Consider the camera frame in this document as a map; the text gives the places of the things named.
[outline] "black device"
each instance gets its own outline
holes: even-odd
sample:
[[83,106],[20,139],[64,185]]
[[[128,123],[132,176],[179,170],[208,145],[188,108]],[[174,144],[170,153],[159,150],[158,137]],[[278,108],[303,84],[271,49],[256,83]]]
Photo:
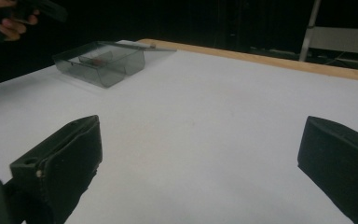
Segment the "black device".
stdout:
[[102,161],[97,116],[72,121],[10,164],[0,181],[0,224],[62,224]]
[[[14,7],[0,7],[0,23],[4,18],[16,18],[17,20],[27,21],[28,16],[33,14],[34,9],[39,9],[41,13],[50,16],[57,21],[65,22],[68,13],[64,7],[61,7],[49,0],[18,0]],[[6,36],[0,32],[0,42],[4,41]]]
[[341,212],[358,223],[358,132],[308,117],[297,160]]

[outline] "table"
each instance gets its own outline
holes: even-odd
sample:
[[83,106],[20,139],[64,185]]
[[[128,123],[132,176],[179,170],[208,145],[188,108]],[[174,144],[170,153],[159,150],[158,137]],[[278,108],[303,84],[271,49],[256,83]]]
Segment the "table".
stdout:
[[140,42],[178,51],[147,52],[143,71],[109,89],[55,66],[1,83],[0,179],[97,114],[103,163],[67,223],[351,223],[296,156],[307,116],[358,131],[358,71]]

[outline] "dark background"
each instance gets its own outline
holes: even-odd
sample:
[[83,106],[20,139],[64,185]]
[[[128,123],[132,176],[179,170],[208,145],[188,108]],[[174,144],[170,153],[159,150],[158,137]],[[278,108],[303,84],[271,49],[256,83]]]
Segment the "dark background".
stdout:
[[[313,0],[53,0],[66,23],[45,15],[20,41],[0,43],[0,82],[53,65],[51,56],[96,40],[155,38],[257,53],[301,50]],[[319,26],[358,28],[358,0],[322,1]],[[334,58],[339,52],[315,50]]]

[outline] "white tabletop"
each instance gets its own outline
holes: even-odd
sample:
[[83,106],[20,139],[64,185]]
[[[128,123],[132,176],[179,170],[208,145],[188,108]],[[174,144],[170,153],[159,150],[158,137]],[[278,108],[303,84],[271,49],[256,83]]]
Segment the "white tabletop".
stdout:
[[178,50],[109,89],[55,66],[0,84],[0,179],[99,115],[103,163],[67,223],[351,223],[297,168],[307,116],[358,132],[358,81]]

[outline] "table surface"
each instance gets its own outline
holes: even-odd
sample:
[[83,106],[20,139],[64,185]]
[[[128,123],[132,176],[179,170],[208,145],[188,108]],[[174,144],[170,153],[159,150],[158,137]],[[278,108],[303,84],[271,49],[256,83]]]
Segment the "table surface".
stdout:
[[296,156],[307,116],[358,131],[358,80],[227,53],[146,52],[145,69],[109,89],[55,66],[1,83],[0,179],[96,114],[103,163],[67,223],[351,223]]

